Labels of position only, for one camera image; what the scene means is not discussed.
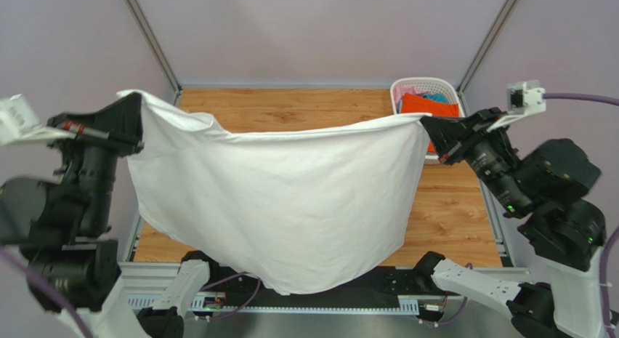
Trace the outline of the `white plastic laundry basket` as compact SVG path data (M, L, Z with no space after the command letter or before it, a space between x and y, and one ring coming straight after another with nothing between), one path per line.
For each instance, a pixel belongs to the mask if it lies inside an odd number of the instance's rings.
M392 90L393 90L393 87L397 84L415 85L418 88L418 90L421 92L420 94L423 94L426 92L444 94L451 103L458 104L460 108L460 112L461 112L461 115L459 117L463 118L465 115L464 108L461 104L460 98L454 86L452 86L450 83L448 83L447 81L443 79L434 78L434 77L409 77L409 78L402 78L402 79L398 79L394 81L389 90L393 114L399 114L400 107L401 107L401 104L399 104L398 107L396 107L393 103L394 98L392 95Z

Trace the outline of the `aluminium frame post left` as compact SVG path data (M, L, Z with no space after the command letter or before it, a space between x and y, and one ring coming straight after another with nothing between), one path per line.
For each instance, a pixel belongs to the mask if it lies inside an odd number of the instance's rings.
M170 87L173 89L175 95L182 93L182 86L173 71L171 63L169 62L161 44L159 43L154 30L152 29L148 18L142 8L139 0L124 0L130 14L132 15L138 29L140 30L146 44L148 45L151 53L153 54L155 61L159 65L162 73L168 81Z

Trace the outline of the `orange t shirt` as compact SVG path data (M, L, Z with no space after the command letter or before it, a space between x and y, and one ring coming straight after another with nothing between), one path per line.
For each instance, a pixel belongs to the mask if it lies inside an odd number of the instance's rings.
M459 117L461 115L458 104L434 102L423 98L421 94L405 94L400 104L401 113L431 113L434 116L446 117Z

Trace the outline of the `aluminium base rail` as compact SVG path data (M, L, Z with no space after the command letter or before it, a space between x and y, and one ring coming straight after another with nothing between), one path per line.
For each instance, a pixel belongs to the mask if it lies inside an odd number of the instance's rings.
M135 310L154 305L179 270L177 263L122 262L120 266L129 304ZM288 296L258 285L254 278L232 278L233 274L230 267L215 270L210 281L224 283L199 292L190 303L190 311L214 315L239 307L242 313L413 315L418 311L415 301L437 304L458 297L421 284L411 267L376 267L328 291Z

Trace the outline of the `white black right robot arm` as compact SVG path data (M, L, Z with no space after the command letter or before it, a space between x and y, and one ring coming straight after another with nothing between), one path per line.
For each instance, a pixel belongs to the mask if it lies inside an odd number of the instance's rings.
M426 253L421 283L460 294L506 316L524 337L613 337L618 313L604 279L616 236L585 197L601 172L572 140L547 140L520 158L507 135L511 112L466 118L424 116L440 162L465 161L504 208L547 267L548 282L513 282Z

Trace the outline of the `aluminium frame post right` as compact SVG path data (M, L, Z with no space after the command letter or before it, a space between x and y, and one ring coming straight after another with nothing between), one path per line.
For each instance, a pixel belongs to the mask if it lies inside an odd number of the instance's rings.
M484 63L487 55L490 53L494 43L498 40L505 25L508 23L510 16L517 8L520 0L505 0L498 14L495 16L488 32L486 33L482 43L477 49L472 61L466 69L466 72L458 85L457 91L459 94L465 94L477 75L479 69Z

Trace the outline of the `teal t shirt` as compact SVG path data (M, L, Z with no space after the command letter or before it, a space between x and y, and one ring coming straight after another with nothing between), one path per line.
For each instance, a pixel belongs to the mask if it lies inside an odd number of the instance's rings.
M432 100L434 102L450 104L449 99L444 94L426 92L426 93L423 93L421 96L425 99Z

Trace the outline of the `pink t shirt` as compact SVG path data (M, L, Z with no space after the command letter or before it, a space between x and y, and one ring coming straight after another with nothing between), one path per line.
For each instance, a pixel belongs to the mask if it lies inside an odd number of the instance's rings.
M393 87L392 95L393 95L393 103L396 107L400 104L401 99L405 94L414 94L418 95L421 92L415 85L412 84L397 84Z

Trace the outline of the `white t shirt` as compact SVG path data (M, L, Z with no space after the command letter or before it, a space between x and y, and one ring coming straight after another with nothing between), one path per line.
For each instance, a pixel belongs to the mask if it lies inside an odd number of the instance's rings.
M232 133L147 92L140 105L139 212L175 241L282 295L340 286L404 244L429 147L419 114Z

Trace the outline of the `aluminium frame post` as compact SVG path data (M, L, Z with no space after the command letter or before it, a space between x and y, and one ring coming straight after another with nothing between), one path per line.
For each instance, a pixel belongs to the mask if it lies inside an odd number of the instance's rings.
M173 71L171 63L169 62L161 44L159 43L154 30L152 29L148 18L142 8L139 0L124 0L130 14L132 15L138 29L140 30L146 44L148 45L151 53L153 54L155 61L159 65L162 73L168 81L170 87L173 89L175 95L182 93L182 86Z
M459 94L465 94L477 75L479 69L484 63L487 55L490 53L494 43L498 40L505 25L508 23L510 16L517 8L520 0L505 0L498 14L495 16L488 32L486 33L482 43L477 49L472 61L466 69L466 72L458 85L457 91Z

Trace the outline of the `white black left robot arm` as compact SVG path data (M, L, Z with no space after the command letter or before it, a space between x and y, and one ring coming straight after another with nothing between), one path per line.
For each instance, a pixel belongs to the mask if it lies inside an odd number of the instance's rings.
M108 218L120 158L139 153L140 92L93 113L42 123L26 98L1 101L1 144L58 150L56 180L13 177L1 186L1 257L21 271L43 311L80 337L182 337L185 317L209 279L199 253L186 257L162 297L135 311L124 290Z

